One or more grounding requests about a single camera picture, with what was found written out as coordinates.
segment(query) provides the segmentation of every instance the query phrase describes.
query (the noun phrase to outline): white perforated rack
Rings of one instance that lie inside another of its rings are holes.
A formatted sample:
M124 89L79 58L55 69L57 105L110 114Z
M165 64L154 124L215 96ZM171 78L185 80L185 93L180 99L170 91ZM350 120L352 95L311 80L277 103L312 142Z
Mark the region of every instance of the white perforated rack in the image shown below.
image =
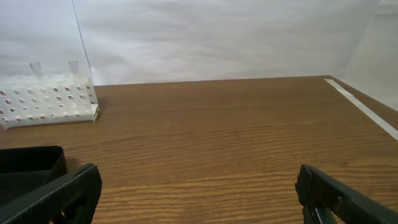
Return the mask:
M43 74L39 62L32 75L0 78L0 123L4 129L38 124L95 121L99 107L91 75L70 72Z

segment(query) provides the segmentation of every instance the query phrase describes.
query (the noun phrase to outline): wood grain surface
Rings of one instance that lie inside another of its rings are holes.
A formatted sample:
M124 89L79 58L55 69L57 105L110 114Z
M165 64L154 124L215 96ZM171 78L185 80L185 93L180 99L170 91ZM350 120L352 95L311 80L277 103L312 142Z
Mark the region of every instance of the wood grain surface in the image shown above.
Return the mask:
M0 148L59 145L69 170L96 164L93 223L303 223L301 164L398 211L397 141L324 78L96 86L95 123L0 130ZM396 111L354 95L396 127Z

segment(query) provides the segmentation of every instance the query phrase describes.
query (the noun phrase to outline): black plastic container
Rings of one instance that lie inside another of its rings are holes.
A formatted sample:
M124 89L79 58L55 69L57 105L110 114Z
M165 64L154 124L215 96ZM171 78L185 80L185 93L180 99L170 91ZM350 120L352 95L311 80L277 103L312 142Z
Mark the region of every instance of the black plastic container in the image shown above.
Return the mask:
M0 207L67 173L63 149L0 149Z

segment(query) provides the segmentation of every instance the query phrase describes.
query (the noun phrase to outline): brown tabletop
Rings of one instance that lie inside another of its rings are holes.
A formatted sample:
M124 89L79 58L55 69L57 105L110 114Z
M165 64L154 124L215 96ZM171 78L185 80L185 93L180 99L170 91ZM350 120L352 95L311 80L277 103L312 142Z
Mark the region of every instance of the brown tabletop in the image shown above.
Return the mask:
M397 141L324 78L96 86L96 122L0 130L0 148L96 164L93 223L303 223L301 164L398 211ZM347 90L397 128L396 111Z

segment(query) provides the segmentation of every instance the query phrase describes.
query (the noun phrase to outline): white tape strip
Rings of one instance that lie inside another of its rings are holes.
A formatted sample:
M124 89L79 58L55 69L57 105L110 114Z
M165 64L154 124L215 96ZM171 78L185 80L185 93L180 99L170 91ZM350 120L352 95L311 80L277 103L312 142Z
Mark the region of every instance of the white tape strip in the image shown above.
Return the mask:
M329 84L336 88L341 94L343 94L350 102L357 106L363 113L370 117L376 124L378 124L382 129L387 131L394 139L398 141L398 131L393 128L389 123L384 121L379 115L370 110L367 106L361 103L355 96L345 90L341 85L337 84L334 80L325 79Z

